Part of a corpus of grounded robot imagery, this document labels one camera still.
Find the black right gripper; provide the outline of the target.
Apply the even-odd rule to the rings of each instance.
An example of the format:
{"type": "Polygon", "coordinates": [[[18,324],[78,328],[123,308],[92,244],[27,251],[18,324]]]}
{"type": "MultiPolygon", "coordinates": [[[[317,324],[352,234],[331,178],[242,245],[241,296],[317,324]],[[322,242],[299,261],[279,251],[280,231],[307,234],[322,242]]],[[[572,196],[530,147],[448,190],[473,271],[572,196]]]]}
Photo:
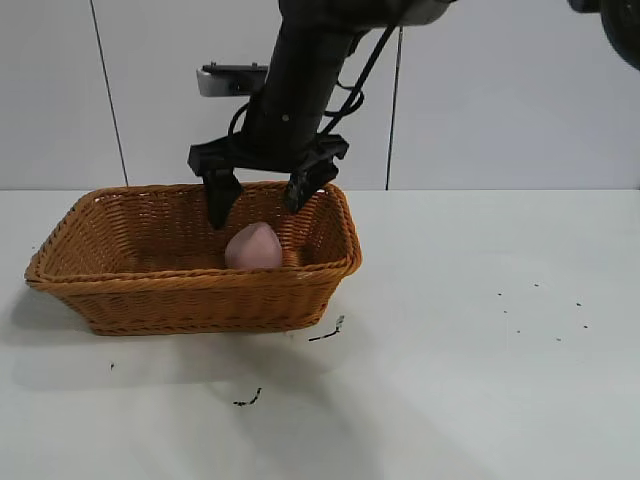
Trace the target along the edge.
{"type": "Polygon", "coordinates": [[[247,102],[232,116],[225,136],[190,147],[188,165],[195,175],[205,174],[208,219],[214,229],[225,226],[241,195],[241,184],[231,168],[292,173],[284,194],[291,213],[299,212],[337,177],[338,167],[332,160],[343,159],[349,144],[340,135],[320,135],[306,126],[287,116],[270,118],[247,102]]]}

